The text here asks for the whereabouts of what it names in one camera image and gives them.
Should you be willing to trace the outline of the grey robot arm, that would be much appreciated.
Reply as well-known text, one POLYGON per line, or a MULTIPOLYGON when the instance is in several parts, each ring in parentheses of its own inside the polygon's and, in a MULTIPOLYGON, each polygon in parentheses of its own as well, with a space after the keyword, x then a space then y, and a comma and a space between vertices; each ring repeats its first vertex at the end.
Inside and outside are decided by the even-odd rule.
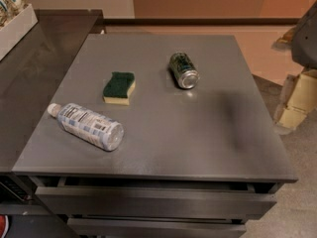
POLYGON ((286 78, 273 116, 278 127, 295 130, 317 107, 317 1, 277 42, 290 45, 292 60, 303 66, 286 78))

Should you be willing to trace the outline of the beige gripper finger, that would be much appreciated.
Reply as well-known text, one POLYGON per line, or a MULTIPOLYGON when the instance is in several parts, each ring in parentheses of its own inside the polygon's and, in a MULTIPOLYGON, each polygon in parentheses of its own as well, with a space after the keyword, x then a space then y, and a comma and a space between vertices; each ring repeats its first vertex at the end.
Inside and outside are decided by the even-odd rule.
POLYGON ((280 38, 276 40, 279 45, 290 45, 295 34, 295 28, 289 29, 280 38))
POLYGON ((317 70, 304 69, 288 75, 273 115, 277 126, 295 130, 317 108, 317 70))

